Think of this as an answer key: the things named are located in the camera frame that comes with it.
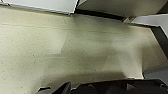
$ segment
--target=gray wall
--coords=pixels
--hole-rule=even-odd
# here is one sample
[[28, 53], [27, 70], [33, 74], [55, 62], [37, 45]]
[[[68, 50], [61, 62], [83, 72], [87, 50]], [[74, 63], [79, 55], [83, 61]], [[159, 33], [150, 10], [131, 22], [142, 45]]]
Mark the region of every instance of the gray wall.
[[144, 73], [145, 79], [160, 79], [168, 85], [168, 65]]
[[167, 0], [87, 0], [78, 9], [111, 13], [119, 16], [156, 14]]

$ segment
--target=wall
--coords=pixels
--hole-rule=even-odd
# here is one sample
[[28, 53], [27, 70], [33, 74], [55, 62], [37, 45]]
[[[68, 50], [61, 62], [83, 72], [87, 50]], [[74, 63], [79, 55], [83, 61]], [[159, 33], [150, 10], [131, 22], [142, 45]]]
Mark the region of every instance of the wall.
[[145, 79], [160, 79], [168, 85], [168, 64], [144, 73]]
[[168, 37], [168, 20], [161, 24], [161, 28], [165, 32], [166, 36]]
[[54, 12], [74, 13], [77, 0], [3, 0], [13, 6], [21, 8], [36, 8]]
[[156, 14], [167, 0], [87, 0], [77, 9], [105, 12], [123, 17]]

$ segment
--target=baseboard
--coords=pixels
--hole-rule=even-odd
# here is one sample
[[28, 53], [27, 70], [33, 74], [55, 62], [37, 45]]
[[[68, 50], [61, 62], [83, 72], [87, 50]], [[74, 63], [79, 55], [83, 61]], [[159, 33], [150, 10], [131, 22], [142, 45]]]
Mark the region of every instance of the baseboard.
[[76, 9], [75, 13], [84, 14], [84, 15], [91, 15], [91, 16], [97, 16], [97, 17], [103, 17], [103, 18], [116, 19], [116, 20], [121, 20], [121, 21], [124, 19], [124, 17], [122, 17], [122, 16], [117, 16], [117, 15], [112, 15], [112, 14], [107, 14], [107, 13], [102, 13], [102, 12], [80, 10], [80, 9]]

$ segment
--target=white floor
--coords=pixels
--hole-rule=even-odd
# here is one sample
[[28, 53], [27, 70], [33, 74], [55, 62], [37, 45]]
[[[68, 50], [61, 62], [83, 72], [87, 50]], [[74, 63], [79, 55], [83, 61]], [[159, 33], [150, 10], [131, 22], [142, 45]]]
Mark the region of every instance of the white floor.
[[167, 63], [150, 28], [86, 15], [0, 6], [0, 92], [34, 94], [114, 79], [143, 79]]

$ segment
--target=black object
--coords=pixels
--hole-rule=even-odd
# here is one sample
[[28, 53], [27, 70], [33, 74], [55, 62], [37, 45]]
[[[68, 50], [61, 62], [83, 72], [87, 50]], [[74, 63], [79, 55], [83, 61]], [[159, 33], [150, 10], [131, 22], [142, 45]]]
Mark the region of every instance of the black object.
[[167, 14], [168, 13], [168, 1], [167, 3], [159, 10], [157, 14]]
[[59, 89], [57, 89], [52, 94], [71, 94], [71, 82], [63, 84]]
[[166, 57], [168, 59], [168, 39], [167, 39], [167, 36], [165, 35], [164, 31], [162, 30], [162, 28], [160, 26], [159, 27], [151, 26], [150, 28], [151, 28], [153, 34], [155, 35], [155, 38], [157, 39], [164, 54], [166, 55]]
[[43, 91], [43, 90], [47, 90], [47, 89], [51, 89], [51, 88], [50, 87], [40, 88], [39, 91]]
[[117, 15], [112, 15], [112, 14], [107, 14], [107, 13], [102, 13], [102, 12], [89, 11], [89, 10], [76, 9], [75, 13], [110, 18], [110, 19], [116, 19], [116, 20], [121, 20], [121, 21], [122, 21], [122, 19], [124, 19], [124, 17], [122, 17], [122, 16], [117, 16]]
[[167, 85], [158, 79], [87, 83], [73, 90], [70, 87], [70, 82], [65, 83], [52, 94], [168, 94]]

